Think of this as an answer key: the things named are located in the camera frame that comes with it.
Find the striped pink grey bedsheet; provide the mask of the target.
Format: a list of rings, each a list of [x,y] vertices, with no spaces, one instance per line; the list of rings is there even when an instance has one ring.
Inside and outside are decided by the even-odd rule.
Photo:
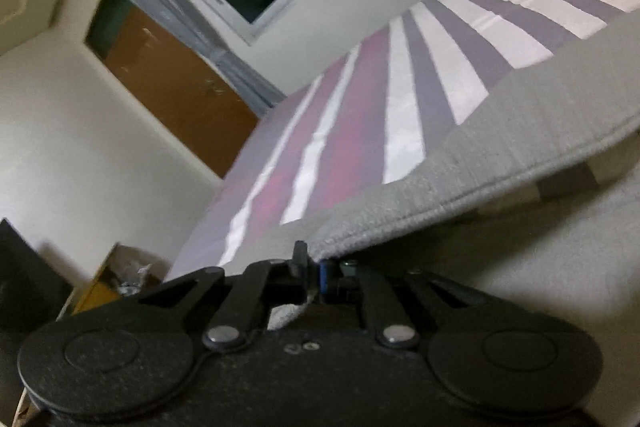
[[[408,176],[498,83],[639,0],[421,0],[261,122],[169,270],[287,255],[279,232]]]

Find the wooden shelf unit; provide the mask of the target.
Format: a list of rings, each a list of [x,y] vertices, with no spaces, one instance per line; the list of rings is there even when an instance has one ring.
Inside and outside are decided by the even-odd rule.
[[[141,248],[116,243],[94,277],[76,286],[58,318],[134,296],[163,282],[170,263]]]

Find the brown wooden door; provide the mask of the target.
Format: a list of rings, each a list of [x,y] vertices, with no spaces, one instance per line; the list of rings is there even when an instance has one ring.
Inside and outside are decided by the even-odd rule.
[[[191,153],[227,174],[258,118],[215,69],[129,0],[100,0],[86,43]]]

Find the grey sweat pant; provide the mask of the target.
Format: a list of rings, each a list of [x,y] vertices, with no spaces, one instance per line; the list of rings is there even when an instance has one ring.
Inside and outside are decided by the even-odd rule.
[[[585,324],[639,301],[639,17],[512,72],[408,176],[285,225]]]

